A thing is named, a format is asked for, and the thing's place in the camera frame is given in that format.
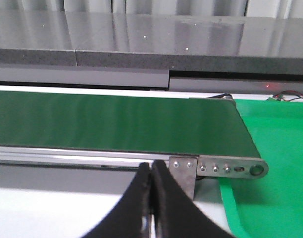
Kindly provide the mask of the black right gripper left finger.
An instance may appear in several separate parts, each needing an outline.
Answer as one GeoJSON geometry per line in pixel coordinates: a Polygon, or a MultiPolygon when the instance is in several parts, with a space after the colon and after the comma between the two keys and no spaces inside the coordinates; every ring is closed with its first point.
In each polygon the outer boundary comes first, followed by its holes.
{"type": "Polygon", "coordinates": [[[95,227],[85,234],[86,238],[149,238],[150,215],[150,168],[141,163],[130,185],[114,208],[95,227]]]}

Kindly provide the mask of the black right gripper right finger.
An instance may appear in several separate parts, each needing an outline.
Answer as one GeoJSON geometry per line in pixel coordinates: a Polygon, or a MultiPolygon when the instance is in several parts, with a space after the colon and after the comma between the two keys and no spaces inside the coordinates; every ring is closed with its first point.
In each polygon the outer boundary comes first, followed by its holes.
{"type": "Polygon", "coordinates": [[[151,206],[158,238],[233,237],[193,203],[164,161],[153,162],[151,178],[151,206]]]}

